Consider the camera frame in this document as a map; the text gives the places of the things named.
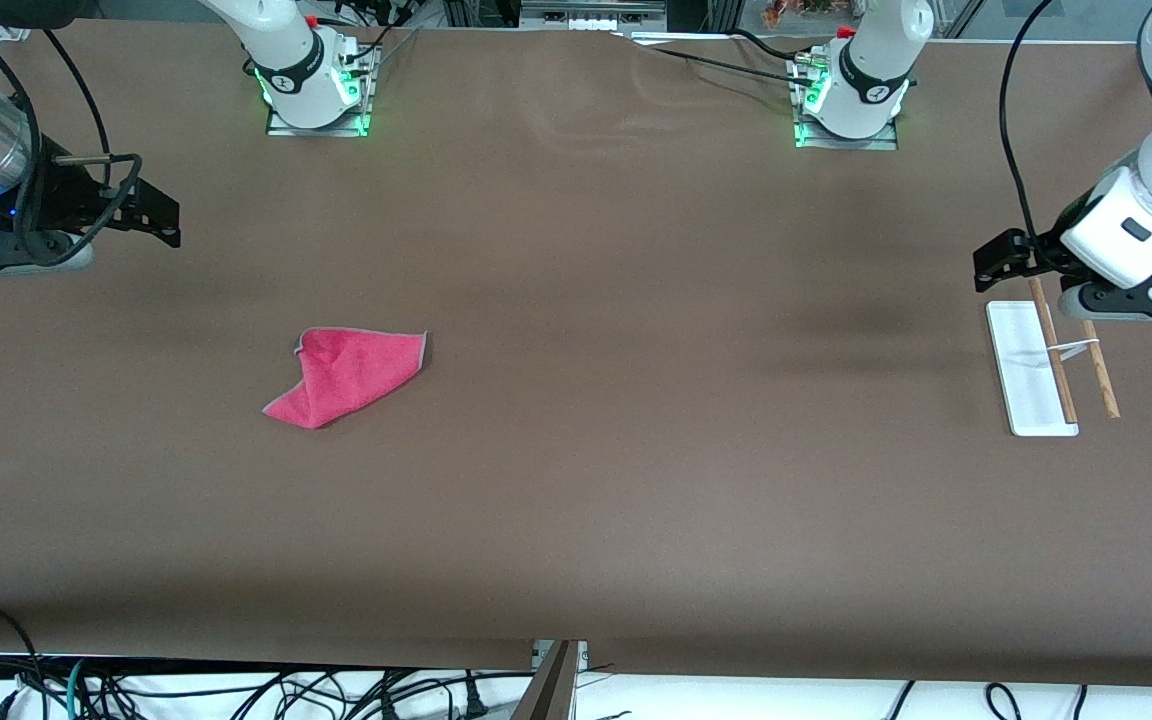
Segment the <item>pink microfibre towel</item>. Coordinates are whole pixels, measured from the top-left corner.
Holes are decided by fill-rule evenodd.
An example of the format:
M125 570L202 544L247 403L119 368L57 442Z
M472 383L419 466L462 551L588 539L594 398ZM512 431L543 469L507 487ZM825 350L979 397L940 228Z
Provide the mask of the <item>pink microfibre towel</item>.
M291 427L328 427L387 397L424 369L429 333L308 328L294 347L300 379L262 414Z

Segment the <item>white rack with wooden bars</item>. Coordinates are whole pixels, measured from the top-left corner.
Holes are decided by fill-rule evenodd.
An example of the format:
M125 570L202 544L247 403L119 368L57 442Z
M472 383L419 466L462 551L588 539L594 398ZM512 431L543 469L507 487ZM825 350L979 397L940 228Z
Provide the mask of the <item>white rack with wooden bars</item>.
M990 301L986 305L998 382L1011 434L1021 438L1079 434L1068 364L1083 354L1091 363L1107 418L1120 419L1123 414L1094 323L1079 320L1079 338L1062 342L1041 279L1030 276L1026 282L1029 300Z

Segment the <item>orange red object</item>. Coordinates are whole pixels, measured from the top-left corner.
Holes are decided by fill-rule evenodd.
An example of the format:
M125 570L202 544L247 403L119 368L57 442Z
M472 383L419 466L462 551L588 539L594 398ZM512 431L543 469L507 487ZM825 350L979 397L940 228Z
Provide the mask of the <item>orange red object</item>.
M867 0L765 0L759 17L763 26L846 26L867 12Z

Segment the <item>grey metal box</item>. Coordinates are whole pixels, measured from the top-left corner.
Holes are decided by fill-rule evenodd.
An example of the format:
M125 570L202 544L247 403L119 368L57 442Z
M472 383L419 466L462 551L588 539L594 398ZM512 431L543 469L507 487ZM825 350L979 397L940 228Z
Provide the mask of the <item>grey metal box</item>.
M521 29L666 32L666 0L520 0Z

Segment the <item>brown table cover sheet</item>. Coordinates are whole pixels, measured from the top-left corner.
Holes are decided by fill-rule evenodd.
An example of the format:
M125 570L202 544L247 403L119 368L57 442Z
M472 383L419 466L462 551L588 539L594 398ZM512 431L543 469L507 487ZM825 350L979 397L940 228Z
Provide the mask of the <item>brown table cover sheet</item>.
M613 35L393 35L365 138L274 138L227 26L61 32L182 247L0 278L0 609L38 650L1152 685L1152 323L1009 433L972 252L1005 44L899 149ZM306 430L308 328L429 333Z

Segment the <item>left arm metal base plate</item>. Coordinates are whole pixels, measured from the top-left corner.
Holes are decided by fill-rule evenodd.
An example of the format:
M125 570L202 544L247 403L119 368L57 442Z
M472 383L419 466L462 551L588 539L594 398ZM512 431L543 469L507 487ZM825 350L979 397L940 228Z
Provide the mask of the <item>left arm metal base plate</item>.
M787 60L791 78L794 145L799 149L888 151L899 147L896 118L908 85L895 94L877 90L882 103L865 103L846 79L835 77L827 56L799 53Z

